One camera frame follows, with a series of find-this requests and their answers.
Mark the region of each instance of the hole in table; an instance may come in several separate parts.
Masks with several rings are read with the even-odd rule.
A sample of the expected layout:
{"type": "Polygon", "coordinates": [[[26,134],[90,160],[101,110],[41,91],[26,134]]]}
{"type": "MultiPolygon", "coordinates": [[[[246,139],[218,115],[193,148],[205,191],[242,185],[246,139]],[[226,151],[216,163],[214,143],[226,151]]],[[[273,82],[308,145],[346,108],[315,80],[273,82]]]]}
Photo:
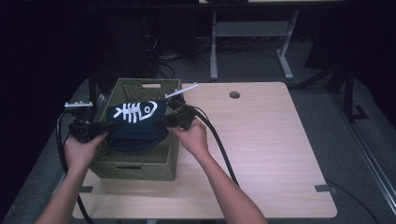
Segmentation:
{"type": "Polygon", "coordinates": [[[241,97],[241,94],[238,91],[232,91],[230,92],[230,97],[233,99],[238,99],[239,97],[241,97]]]}

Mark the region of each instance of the white fish bone print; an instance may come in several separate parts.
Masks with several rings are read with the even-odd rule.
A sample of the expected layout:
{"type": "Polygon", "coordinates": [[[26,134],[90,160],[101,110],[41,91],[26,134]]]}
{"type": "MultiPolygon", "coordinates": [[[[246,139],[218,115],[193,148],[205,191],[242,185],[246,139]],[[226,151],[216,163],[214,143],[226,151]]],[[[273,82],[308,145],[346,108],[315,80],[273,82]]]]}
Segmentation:
{"type": "Polygon", "coordinates": [[[128,122],[130,122],[130,123],[132,121],[132,118],[134,118],[134,123],[137,123],[137,119],[138,120],[148,119],[154,114],[154,112],[158,106],[157,106],[157,103],[155,103],[153,101],[148,101],[147,103],[152,104],[153,107],[150,108],[150,106],[147,105],[143,108],[143,112],[146,115],[142,116],[143,112],[140,108],[140,103],[137,103],[137,104],[129,103],[129,104],[123,104],[122,109],[119,107],[116,107],[117,113],[114,114],[113,118],[116,119],[120,114],[122,114],[122,118],[124,120],[127,120],[127,117],[128,117],[128,122]]]}

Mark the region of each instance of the table top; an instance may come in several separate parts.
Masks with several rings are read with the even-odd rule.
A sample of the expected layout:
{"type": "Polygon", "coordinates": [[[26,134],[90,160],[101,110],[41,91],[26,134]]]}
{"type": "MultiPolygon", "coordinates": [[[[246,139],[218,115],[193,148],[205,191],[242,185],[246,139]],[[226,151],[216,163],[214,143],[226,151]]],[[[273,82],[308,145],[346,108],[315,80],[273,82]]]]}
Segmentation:
{"type": "MultiPolygon", "coordinates": [[[[269,218],[334,217],[337,209],[285,84],[207,83],[184,93],[216,128],[242,190],[269,218]],[[230,97],[238,91],[240,97],[230,97]]],[[[227,172],[214,136],[209,150],[227,172]]],[[[175,181],[101,179],[87,173],[81,193],[93,218],[223,218],[205,173],[179,147],[175,181]]],[[[76,206],[74,217],[82,218],[76,206]]]]}

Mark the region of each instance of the blue cloth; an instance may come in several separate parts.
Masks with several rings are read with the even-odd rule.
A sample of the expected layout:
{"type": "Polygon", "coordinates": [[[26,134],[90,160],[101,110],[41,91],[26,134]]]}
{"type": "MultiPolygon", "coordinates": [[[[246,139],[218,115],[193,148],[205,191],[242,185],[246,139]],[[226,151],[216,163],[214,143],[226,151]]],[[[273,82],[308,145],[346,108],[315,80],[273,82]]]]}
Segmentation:
{"type": "Polygon", "coordinates": [[[118,121],[120,128],[109,133],[107,142],[117,151],[136,151],[155,147],[167,135],[166,127],[158,120],[165,116],[165,101],[125,103],[108,107],[107,121],[118,121]]]}

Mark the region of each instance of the hand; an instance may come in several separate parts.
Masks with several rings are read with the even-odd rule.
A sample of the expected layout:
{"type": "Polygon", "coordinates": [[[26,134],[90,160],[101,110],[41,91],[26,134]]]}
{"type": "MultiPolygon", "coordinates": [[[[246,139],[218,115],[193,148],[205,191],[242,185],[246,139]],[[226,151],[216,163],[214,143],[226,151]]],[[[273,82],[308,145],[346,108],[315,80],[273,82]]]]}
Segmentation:
{"type": "Polygon", "coordinates": [[[202,157],[209,155],[206,137],[206,126],[199,121],[194,119],[190,128],[187,131],[183,131],[179,128],[168,128],[171,133],[174,133],[181,142],[184,148],[186,148],[195,159],[199,160],[202,157]]]}
{"type": "Polygon", "coordinates": [[[96,148],[106,136],[107,133],[100,134],[88,143],[80,143],[73,136],[67,138],[64,143],[64,153],[69,171],[88,170],[88,167],[95,157],[96,148]]]}

